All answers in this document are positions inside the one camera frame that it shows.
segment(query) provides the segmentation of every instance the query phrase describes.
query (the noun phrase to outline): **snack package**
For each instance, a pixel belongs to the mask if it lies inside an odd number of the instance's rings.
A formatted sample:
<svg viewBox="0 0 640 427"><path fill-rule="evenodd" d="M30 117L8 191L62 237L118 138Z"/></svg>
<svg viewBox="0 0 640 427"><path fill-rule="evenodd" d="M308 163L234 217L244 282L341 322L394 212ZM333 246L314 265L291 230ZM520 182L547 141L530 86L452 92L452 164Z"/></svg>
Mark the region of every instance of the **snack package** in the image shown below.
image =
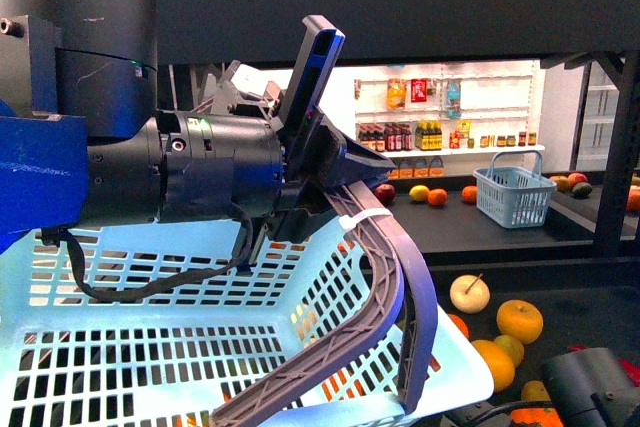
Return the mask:
<svg viewBox="0 0 640 427"><path fill-rule="evenodd" d="M411 79L411 102L427 101L427 80L428 79Z"/></svg>
<svg viewBox="0 0 640 427"><path fill-rule="evenodd" d="M387 107L390 109L403 109L406 101L406 82L402 79L389 79L387 81Z"/></svg>
<svg viewBox="0 0 640 427"><path fill-rule="evenodd" d="M461 79L451 79L447 81L446 109L447 117L449 117L450 119L459 119L461 115L461 82Z"/></svg>
<svg viewBox="0 0 640 427"><path fill-rule="evenodd" d="M470 120L459 120L458 121L458 128L456 130L458 132L460 132L460 138L461 139L468 139L469 138L469 132L471 132L471 121Z"/></svg>
<svg viewBox="0 0 640 427"><path fill-rule="evenodd" d="M439 155L429 163L429 177L442 177L444 175L444 162Z"/></svg>

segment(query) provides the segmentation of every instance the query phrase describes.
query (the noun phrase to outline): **small blue basket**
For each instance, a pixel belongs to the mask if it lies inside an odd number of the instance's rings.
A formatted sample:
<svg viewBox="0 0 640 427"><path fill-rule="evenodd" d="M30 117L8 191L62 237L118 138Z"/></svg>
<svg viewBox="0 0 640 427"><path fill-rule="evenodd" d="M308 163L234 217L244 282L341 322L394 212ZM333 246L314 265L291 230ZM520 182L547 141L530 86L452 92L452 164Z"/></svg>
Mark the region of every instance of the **small blue basket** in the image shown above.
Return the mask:
<svg viewBox="0 0 640 427"><path fill-rule="evenodd" d="M502 155L526 153L536 154L533 171L494 166ZM496 154L488 169L476 169L473 173L478 187L478 209L507 229L544 225L549 199L557 185L542 177L541 170L542 156L536 150Z"/></svg>
<svg viewBox="0 0 640 427"><path fill-rule="evenodd" d="M224 264L237 232L232 221L73 231L85 280L118 290ZM31 233L0 255L0 427L208 426L211 410L362 306L362 255L335 219L302 244L265 241L249 277L101 304L79 291L66 248ZM401 341L392 326L262 427L407 426L491 394L486 365L439 309L437 364L406 415L394 382Z"/></svg>

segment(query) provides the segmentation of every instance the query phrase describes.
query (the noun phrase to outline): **gray basket handle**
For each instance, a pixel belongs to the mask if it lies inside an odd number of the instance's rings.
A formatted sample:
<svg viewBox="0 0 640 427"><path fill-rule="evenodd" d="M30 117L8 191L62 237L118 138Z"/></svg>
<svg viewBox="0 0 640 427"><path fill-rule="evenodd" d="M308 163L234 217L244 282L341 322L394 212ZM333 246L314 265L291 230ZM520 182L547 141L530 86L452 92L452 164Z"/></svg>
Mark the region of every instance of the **gray basket handle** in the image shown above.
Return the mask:
<svg viewBox="0 0 640 427"><path fill-rule="evenodd" d="M500 157L501 155L523 155L523 154L536 154L536 163L533 165L532 173L534 175L537 175L538 178L540 178L542 174L542 154L540 154L540 152L538 152L537 150L533 150L533 149L521 150L520 152L498 152L496 155L493 156L493 159L491 159L491 164L489 164L489 169L487 170L487 178L493 179L493 164L495 163L498 157Z"/></svg>

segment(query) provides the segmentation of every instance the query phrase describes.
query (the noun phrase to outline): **white shelf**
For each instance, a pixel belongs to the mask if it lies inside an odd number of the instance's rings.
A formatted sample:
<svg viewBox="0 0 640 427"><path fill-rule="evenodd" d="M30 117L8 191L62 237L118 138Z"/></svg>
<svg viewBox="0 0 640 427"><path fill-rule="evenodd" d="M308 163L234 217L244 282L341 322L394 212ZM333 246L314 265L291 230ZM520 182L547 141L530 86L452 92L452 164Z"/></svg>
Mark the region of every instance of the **white shelf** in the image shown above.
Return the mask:
<svg viewBox="0 0 640 427"><path fill-rule="evenodd" d="M475 147L473 149L461 148L461 149L442 149L442 150L404 150L401 152L383 152L385 156L390 159L404 159L409 157L445 157L449 155L477 155L477 154L497 154L498 152L526 152L528 150L535 150L542 152L544 145L532 145L529 147Z"/></svg>
<svg viewBox="0 0 640 427"><path fill-rule="evenodd" d="M602 117L601 119L584 119L582 122L584 125L597 125L597 124L613 124L614 119Z"/></svg>
<svg viewBox="0 0 640 427"><path fill-rule="evenodd" d="M601 90L618 90L615 85L590 85L587 89L589 92L599 92Z"/></svg>

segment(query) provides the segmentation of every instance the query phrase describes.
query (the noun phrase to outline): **apple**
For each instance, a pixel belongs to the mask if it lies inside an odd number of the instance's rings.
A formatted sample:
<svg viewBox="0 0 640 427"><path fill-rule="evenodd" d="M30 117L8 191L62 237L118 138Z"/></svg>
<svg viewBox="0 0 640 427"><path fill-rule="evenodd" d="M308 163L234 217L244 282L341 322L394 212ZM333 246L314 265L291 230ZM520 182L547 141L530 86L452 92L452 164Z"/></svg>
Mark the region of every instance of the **apple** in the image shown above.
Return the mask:
<svg viewBox="0 0 640 427"><path fill-rule="evenodd" d="M462 275L453 281L449 297L454 307L465 314L475 314L489 303L489 287L481 279L482 274Z"/></svg>
<svg viewBox="0 0 640 427"><path fill-rule="evenodd" d="M493 339L513 360L513 366L518 367L524 359L524 345L513 335L502 334Z"/></svg>
<svg viewBox="0 0 640 427"><path fill-rule="evenodd" d="M396 198L396 188L391 184L381 184L375 188L373 195L382 205L389 205Z"/></svg>
<svg viewBox="0 0 640 427"><path fill-rule="evenodd" d="M589 182L589 179L587 179L587 176L584 174L581 174L580 172L574 172L573 174L569 174L567 176L567 178L569 179L569 182L571 182L571 188L573 189L576 184L579 184L580 182Z"/></svg>
<svg viewBox="0 0 640 427"><path fill-rule="evenodd" d="M544 325L540 311L524 300L508 300L502 304L496 322L501 334L512 335L524 345L540 337Z"/></svg>

